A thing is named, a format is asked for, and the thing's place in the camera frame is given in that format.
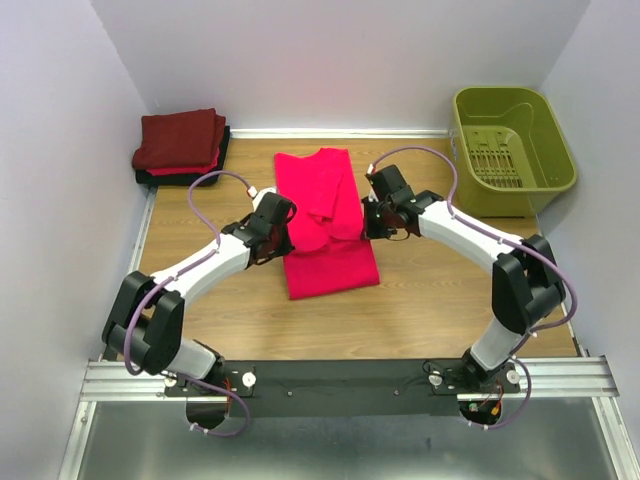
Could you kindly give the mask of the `pink t shirt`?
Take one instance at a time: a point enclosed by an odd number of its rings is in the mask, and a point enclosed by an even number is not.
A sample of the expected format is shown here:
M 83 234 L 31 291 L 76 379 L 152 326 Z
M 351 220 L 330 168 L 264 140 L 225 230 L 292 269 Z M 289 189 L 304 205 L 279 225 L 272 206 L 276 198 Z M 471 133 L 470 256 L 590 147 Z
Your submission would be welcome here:
M 349 152 L 277 153 L 274 172 L 278 192 L 297 207 L 288 226 L 294 250 L 283 260 L 289 298 L 378 285 L 373 248 L 362 238 L 364 219 Z

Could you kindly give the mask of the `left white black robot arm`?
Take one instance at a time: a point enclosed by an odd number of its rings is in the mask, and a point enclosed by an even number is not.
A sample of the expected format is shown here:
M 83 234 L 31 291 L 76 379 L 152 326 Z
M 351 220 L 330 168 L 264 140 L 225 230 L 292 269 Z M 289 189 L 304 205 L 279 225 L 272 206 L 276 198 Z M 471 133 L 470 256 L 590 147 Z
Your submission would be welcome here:
M 180 263 L 152 275 L 134 271 L 124 278 L 102 341 L 128 358 L 133 370 L 187 377 L 201 395 L 224 384 L 224 358 L 183 335 L 184 317 L 191 304 L 223 280 L 294 250 L 288 232 L 297 213 L 294 202 L 269 188 L 257 194 L 253 206 Z

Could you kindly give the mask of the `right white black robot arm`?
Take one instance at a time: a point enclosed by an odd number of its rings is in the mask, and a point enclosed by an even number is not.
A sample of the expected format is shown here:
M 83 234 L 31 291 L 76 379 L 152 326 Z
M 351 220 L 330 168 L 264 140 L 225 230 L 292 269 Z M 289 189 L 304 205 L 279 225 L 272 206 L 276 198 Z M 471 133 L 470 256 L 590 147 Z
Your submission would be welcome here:
M 395 165 L 366 174 L 363 236 L 389 239 L 398 231 L 437 241 L 483 268 L 491 277 L 492 319 L 463 354 L 460 382 L 480 392 L 531 329 L 566 298 L 549 242 L 540 235 L 507 235 L 450 206 L 440 195 L 414 193 Z

